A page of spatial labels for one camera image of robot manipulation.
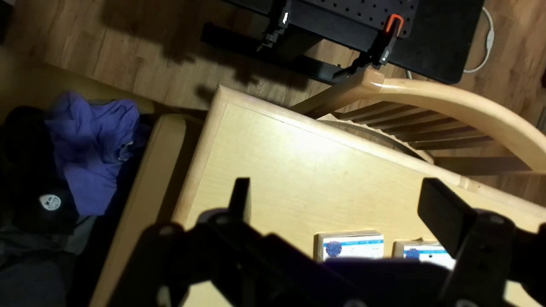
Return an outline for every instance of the black equipment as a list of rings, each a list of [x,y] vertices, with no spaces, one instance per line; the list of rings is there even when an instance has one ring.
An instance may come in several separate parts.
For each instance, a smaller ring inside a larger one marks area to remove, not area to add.
[[[438,180],[422,181],[417,215],[455,258],[451,272],[409,260],[315,263],[243,222],[247,190],[248,180],[236,180],[228,209],[201,214],[187,233],[177,224],[148,227],[108,306],[158,306],[160,289],[180,306],[190,285],[211,282],[240,307],[492,307],[508,306],[506,280],[546,304],[546,227],[528,234],[501,215],[475,212]]]
[[[366,65],[393,64],[458,82],[482,0],[226,0],[269,19],[260,40],[204,24],[201,42],[339,84]],[[329,40],[359,52],[339,69],[303,53]]]

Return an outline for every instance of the wooden floor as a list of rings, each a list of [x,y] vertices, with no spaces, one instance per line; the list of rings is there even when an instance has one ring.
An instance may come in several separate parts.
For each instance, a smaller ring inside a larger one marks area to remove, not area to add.
[[[496,28],[489,64],[458,88],[487,96],[528,122],[537,120],[546,67],[546,2],[487,0]],[[178,108],[207,110],[218,84],[276,105],[294,105],[320,89],[279,69],[199,43],[202,23],[257,35],[260,18],[221,0],[16,0],[6,47],[50,65]],[[482,57],[484,18],[468,67]],[[320,43],[310,52],[347,65],[351,52]],[[387,76],[404,74],[387,67]]]

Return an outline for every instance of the orange clip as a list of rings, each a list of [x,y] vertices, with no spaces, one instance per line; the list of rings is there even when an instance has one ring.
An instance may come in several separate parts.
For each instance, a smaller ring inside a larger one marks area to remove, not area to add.
[[[402,28],[404,28],[404,18],[400,18],[400,16],[397,16],[397,14],[390,14],[390,16],[388,16],[385,33],[390,33],[390,28],[392,28],[392,24],[393,24],[395,19],[399,21],[399,28],[397,28],[395,36],[399,36],[399,35],[402,33]]]

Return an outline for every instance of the clothing pile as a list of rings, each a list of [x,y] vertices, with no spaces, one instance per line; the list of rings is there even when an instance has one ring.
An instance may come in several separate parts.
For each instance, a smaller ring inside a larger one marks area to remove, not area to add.
[[[66,93],[44,113],[16,108],[0,130],[0,306],[64,306],[76,256],[148,127],[127,100]]]

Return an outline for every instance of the cable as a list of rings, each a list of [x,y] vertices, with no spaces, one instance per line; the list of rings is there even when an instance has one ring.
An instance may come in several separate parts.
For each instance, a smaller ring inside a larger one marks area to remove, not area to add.
[[[487,31],[487,36],[484,40],[484,57],[480,60],[480,64],[475,67],[475,69],[468,69],[468,71],[463,71],[463,74],[475,74],[479,72],[489,60],[489,55],[491,55],[491,50],[492,50],[492,45],[494,45],[494,24],[492,24],[492,18],[489,14],[487,9],[480,7],[480,13],[484,14],[484,18],[487,19],[489,23],[489,31]]]

